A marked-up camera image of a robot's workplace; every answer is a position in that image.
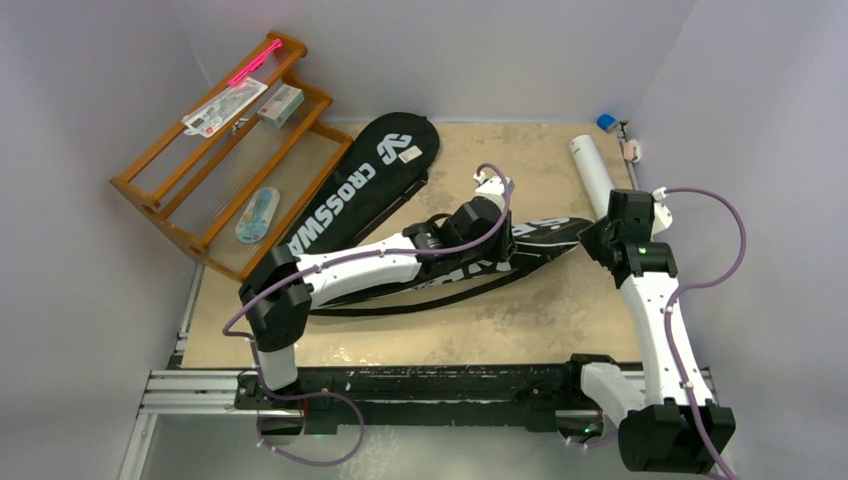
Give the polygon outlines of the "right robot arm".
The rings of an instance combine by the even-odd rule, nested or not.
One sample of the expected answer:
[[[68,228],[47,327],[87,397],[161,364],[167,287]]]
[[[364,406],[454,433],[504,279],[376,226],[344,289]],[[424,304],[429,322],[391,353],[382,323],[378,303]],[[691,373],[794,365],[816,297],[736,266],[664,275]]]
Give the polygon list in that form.
[[[680,311],[687,288],[678,281],[671,247],[653,238],[671,223],[663,196],[613,189],[605,216],[578,235],[627,305],[644,386],[634,386],[611,362],[592,361],[565,375],[561,392],[573,406],[593,400],[601,408],[605,433],[616,437],[628,470],[732,479],[721,453],[735,432],[735,416],[705,383]]]

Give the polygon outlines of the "white shuttlecock tube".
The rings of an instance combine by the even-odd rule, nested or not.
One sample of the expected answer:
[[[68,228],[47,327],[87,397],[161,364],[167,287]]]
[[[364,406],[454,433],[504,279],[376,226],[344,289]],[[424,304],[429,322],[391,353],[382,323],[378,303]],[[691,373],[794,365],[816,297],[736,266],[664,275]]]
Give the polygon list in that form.
[[[579,135],[569,142],[569,150],[596,217],[606,216],[615,186],[595,142],[588,134]]]

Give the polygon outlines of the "black racket bag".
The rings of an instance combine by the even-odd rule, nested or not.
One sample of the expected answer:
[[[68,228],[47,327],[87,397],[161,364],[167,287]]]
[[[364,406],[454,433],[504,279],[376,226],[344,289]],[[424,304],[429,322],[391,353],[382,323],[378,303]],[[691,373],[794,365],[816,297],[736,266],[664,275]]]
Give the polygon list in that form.
[[[521,280],[568,254],[579,246],[578,233],[592,224],[591,220],[579,217],[556,217],[514,224],[512,236],[515,251],[507,261],[494,263],[488,258],[483,258],[433,279],[372,287],[332,300],[329,304],[312,310],[311,313],[317,316],[343,318],[390,316],[453,305]],[[445,285],[468,283],[477,279],[482,282],[469,289],[423,302],[371,308],[358,306],[360,303],[377,298],[434,290]]]
[[[356,246],[427,184],[440,145],[425,116],[393,112],[371,121],[280,243],[295,256]]]

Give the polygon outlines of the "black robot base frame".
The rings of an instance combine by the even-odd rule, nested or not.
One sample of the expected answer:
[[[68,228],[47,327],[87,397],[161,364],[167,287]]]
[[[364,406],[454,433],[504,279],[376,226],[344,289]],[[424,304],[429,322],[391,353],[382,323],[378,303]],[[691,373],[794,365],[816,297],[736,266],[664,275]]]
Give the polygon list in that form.
[[[600,419],[580,390],[582,366],[611,362],[575,354],[563,363],[303,367],[271,396],[245,369],[179,369],[150,374],[141,409],[174,415],[260,420],[269,435],[333,435],[368,426],[519,427],[578,435]]]

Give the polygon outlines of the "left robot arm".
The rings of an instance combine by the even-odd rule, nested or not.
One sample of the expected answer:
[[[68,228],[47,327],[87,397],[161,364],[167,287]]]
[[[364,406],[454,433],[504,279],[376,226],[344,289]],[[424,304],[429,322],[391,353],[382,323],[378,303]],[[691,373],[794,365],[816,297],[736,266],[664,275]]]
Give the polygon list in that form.
[[[301,256],[286,245],[273,248],[239,289],[263,378],[260,397],[275,409],[297,399],[294,345],[313,310],[369,289],[414,286],[481,258],[507,258],[513,249],[509,206],[476,196],[440,225],[414,224],[362,247]]]

